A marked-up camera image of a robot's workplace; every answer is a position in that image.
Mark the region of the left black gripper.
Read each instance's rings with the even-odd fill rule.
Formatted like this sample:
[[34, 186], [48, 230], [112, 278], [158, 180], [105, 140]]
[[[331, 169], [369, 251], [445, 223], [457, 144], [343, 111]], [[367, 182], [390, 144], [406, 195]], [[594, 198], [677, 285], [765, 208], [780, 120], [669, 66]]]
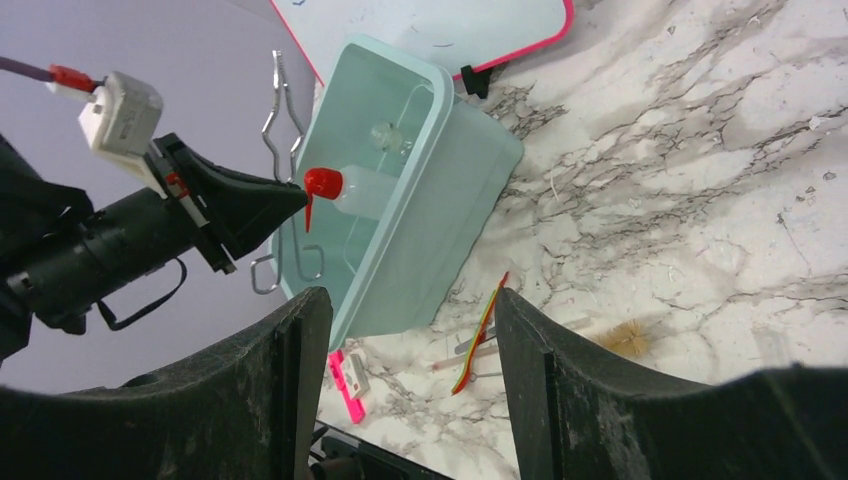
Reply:
[[225, 275], [308, 203], [298, 185], [218, 166], [174, 133], [150, 141], [148, 167], [193, 248]]

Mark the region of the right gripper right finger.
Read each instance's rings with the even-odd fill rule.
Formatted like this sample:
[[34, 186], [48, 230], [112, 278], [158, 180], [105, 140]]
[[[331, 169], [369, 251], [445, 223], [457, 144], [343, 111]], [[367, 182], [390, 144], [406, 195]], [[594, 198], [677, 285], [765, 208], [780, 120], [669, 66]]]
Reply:
[[710, 386], [620, 357], [514, 290], [499, 357], [524, 479], [843, 479], [847, 372], [793, 365]]

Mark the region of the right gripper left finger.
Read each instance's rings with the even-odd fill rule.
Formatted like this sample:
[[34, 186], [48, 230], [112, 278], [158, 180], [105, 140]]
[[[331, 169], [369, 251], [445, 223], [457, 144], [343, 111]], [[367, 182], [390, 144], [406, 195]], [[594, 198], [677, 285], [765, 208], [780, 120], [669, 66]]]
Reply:
[[310, 287], [118, 388], [1, 391], [5, 479], [307, 479], [333, 308]]

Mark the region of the brown test tube brush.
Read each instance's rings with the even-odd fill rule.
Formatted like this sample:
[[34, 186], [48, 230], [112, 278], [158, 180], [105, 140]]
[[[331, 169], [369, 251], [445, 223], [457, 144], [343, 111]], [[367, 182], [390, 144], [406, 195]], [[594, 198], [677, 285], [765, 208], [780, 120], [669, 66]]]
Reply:
[[594, 336], [593, 341], [608, 351], [629, 359], [644, 357], [651, 351], [654, 343], [651, 329], [638, 320], [620, 323]]

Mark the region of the red cap wash bottle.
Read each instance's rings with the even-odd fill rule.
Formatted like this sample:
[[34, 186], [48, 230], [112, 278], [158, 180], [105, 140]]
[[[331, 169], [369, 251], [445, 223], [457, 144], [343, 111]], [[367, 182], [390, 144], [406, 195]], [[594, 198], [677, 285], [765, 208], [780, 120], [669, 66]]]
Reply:
[[342, 213], [380, 220], [397, 183], [396, 177], [358, 165], [340, 169], [308, 169], [303, 176], [303, 187], [308, 197], [305, 231], [309, 232], [312, 227], [316, 197], [329, 200]]

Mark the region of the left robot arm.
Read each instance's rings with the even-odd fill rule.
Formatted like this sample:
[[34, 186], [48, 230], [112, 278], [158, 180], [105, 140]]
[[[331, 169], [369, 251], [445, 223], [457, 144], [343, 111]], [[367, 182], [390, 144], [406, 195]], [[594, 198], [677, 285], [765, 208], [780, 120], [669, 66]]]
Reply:
[[8, 142], [1, 145], [1, 354], [24, 349], [39, 320], [71, 335], [97, 308], [107, 326], [128, 326], [105, 298], [189, 251], [217, 272], [256, 250], [307, 205], [296, 184], [213, 164], [177, 135], [143, 157], [152, 187], [95, 209], [79, 188], [44, 180]]

